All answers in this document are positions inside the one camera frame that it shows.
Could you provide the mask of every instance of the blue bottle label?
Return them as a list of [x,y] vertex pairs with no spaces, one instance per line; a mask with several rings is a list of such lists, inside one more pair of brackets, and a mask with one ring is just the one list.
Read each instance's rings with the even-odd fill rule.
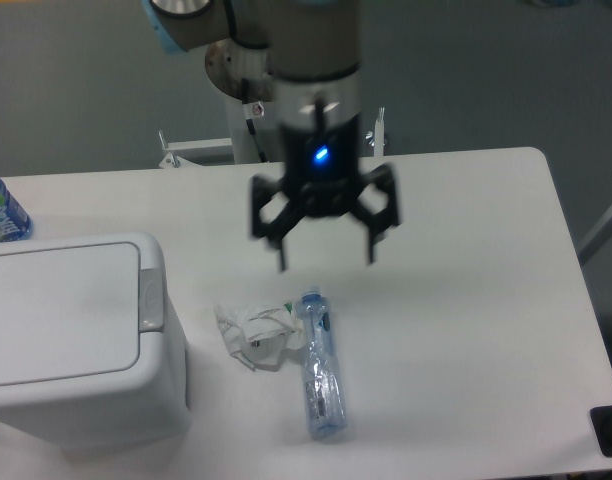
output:
[[18,240],[26,235],[29,227],[26,211],[8,192],[0,196],[0,242]]

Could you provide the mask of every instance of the blue led light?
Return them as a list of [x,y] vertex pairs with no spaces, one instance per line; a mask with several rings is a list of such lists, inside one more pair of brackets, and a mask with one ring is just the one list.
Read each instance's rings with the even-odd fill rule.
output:
[[322,147],[315,152],[315,164],[323,165],[328,162],[330,155],[328,154],[328,147]]

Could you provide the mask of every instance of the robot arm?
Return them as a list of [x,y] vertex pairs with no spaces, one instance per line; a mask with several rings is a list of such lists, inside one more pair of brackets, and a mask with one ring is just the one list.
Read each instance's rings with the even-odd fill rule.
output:
[[[400,221],[391,167],[359,171],[358,0],[144,1],[184,49],[229,36],[245,48],[270,44],[285,173],[253,177],[251,225],[254,237],[280,252],[281,269],[283,239],[302,218],[346,213],[368,228],[372,263],[374,245]],[[380,212],[359,199],[369,185],[388,198]],[[261,209],[279,193],[284,210],[264,222]]]

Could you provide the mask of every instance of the water bottle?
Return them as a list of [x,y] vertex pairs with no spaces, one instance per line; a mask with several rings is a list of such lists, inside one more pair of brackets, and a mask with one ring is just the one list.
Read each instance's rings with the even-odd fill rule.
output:
[[315,439],[346,427],[339,364],[328,311],[328,300],[317,288],[304,293],[295,306],[306,335],[306,344],[301,349],[302,380],[308,431]]
[[22,240],[30,234],[30,218],[0,178],[0,242]]

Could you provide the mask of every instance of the white metal frame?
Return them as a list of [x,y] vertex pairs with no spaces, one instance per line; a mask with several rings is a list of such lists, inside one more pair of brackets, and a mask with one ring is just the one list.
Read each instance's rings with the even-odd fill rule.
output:
[[580,265],[584,265],[612,236],[612,204],[584,236],[577,250]]

